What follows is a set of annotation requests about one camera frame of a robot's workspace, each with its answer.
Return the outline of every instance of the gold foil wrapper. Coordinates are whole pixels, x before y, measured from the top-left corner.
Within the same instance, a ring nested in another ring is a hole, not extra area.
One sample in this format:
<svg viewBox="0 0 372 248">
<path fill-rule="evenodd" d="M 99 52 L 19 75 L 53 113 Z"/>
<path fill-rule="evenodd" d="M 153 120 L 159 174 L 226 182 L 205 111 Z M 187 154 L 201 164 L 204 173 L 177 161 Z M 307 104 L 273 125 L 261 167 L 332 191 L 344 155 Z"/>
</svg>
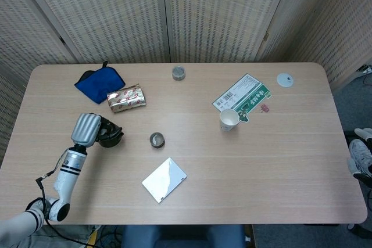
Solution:
<svg viewBox="0 0 372 248">
<path fill-rule="evenodd" d="M 145 95 L 139 84 L 107 94 L 107 101 L 114 113 L 146 105 Z"/>
</svg>

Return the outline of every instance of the table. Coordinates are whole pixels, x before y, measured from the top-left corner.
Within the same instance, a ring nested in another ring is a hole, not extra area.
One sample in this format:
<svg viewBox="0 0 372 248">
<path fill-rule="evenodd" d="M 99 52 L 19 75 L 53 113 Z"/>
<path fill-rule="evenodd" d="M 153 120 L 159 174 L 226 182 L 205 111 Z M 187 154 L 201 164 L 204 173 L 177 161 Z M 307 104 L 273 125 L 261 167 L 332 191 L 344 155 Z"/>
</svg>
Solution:
<svg viewBox="0 0 372 248">
<path fill-rule="evenodd" d="M 89 148 L 63 224 L 360 223 L 367 211 L 348 171 L 348 148 L 323 68 L 315 63 L 190 63 L 174 81 L 174 64 L 113 64 L 128 86 L 139 83 L 147 105 L 114 114 L 74 83 L 97 64 L 42 65 L 28 82 L 0 169 L 0 220 L 40 196 L 35 179 L 72 146 L 80 113 L 124 128 L 124 140 Z M 283 88 L 278 73 L 295 84 Z M 219 128 L 212 102 L 245 73 L 264 83 L 270 108 L 249 123 Z M 164 148 L 154 149 L 159 131 Z M 188 178 L 161 204 L 141 182 L 168 157 Z M 45 180 L 55 196 L 55 175 Z"/>
</svg>

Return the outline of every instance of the white shoe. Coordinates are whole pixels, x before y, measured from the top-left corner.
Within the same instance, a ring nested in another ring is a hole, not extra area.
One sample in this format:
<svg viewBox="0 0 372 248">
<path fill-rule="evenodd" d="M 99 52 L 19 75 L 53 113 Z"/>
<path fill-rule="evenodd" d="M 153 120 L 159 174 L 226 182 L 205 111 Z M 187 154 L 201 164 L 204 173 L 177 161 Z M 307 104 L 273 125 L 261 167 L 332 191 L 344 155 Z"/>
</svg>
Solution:
<svg viewBox="0 0 372 248">
<path fill-rule="evenodd" d="M 372 173 L 368 170 L 368 167 L 372 165 L 372 154 L 368 147 L 359 139 L 354 139 L 349 145 L 351 158 L 354 159 L 358 169 L 372 177 Z"/>
</svg>

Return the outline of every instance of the paper cup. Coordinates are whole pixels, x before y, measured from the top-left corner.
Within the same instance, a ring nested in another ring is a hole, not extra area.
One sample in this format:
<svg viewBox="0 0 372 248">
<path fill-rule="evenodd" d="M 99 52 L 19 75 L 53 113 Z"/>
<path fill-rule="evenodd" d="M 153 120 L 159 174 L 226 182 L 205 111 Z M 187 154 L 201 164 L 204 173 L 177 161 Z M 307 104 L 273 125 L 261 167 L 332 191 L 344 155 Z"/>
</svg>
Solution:
<svg viewBox="0 0 372 248">
<path fill-rule="evenodd" d="M 239 123 L 239 114 L 232 109 L 220 113 L 220 126 L 222 131 L 230 131 Z"/>
</svg>

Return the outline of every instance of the blue pouch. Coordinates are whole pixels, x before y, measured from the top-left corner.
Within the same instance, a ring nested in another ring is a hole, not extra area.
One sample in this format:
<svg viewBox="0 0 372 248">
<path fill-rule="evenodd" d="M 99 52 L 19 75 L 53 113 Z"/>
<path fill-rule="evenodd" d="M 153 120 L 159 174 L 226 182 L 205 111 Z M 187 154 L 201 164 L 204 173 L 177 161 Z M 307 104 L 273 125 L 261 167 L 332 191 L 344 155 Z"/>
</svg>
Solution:
<svg viewBox="0 0 372 248">
<path fill-rule="evenodd" d="M 126 83 L 114 68 L 107 67 L 107 61 L 97 71 L 86 71 L 75 87 L 97 104 L 107 98 L 107 94 L 125 87 Z"/>
</svg>

